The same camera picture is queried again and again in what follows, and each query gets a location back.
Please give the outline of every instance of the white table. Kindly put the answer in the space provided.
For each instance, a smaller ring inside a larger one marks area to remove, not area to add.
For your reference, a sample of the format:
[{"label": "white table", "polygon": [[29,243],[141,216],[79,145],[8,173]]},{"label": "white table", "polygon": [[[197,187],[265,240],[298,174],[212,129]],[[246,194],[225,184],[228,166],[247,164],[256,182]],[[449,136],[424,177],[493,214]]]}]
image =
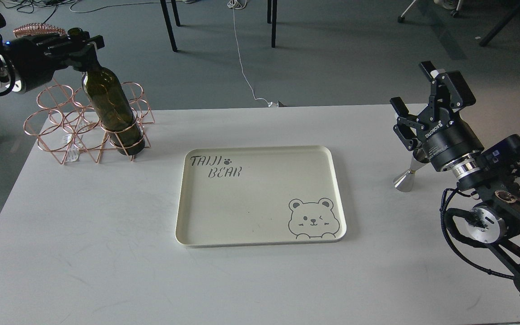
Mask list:
[{"label": "white table", "polygon": [[[413,192],[392,187],[410,154],[392,132],[390,105],[154,114],[153,147],[134,162],[113,152],[98,165],[60,165],[33,149],[0,215],[0,325],[520,321],[512,282],[465,264],[442,238],[440,197],[454,176],[425,167]],[[190,150],[304,144],[334,157],[341,241],[176,242]],[[462,251],[506,271],[489,251]]]}]

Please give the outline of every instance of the dark green glass bottle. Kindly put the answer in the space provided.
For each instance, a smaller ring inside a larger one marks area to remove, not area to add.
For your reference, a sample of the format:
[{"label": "dark green glass bottle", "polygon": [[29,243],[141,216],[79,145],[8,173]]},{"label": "dark green glass bottle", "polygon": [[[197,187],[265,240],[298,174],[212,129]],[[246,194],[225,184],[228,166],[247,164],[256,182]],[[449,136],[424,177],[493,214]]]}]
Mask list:
[{"label": "dark green glass bottle", "polygon": [[95,60],[88,62],[81,83],[103,126],[115,132],[110,137],[118,151],[129,156],[141,152],[146,142],[117,76]]}]

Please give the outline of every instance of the metal jigger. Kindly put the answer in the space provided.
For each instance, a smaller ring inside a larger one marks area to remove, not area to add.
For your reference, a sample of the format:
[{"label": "metal jigger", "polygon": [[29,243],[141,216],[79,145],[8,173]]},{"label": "metal jigger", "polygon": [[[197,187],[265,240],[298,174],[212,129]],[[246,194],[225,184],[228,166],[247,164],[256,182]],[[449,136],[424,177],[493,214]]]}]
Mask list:
[{"label": "metal jigger", "polygon": [[392,183],[401,192],[410,192],[414,185],[414,174],[429,162],[427,155],[422,149],[413,151],[413,158],[410,161],[410,168],[398,175]]}]

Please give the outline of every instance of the white tray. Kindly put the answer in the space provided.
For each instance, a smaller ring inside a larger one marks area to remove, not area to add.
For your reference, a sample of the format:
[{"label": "white tray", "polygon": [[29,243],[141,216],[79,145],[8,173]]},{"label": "white tray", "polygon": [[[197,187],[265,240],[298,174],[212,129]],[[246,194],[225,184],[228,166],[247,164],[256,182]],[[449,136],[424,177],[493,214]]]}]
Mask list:
[{"label": "white tray", "polygon": [[323,146],[197,149],[186,155],[176,239],[188,246],[338,241],[346,232]]}]

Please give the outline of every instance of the bear face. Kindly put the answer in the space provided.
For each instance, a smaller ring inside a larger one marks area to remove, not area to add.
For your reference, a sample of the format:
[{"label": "bear face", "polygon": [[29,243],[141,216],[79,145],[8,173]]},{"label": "bear face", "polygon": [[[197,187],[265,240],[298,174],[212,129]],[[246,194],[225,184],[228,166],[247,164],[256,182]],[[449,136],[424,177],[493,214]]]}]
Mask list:
[{"label": "bear face", "polygon": [[302,235],[309,238],[322,238],[325,234],[334,234],[340,229],[340,222],[334,216],[334,205],[328,198],[321,198],[318,202],[304,203],[295,198],[288,207],[292,211],[288,228],[297,238]]}]

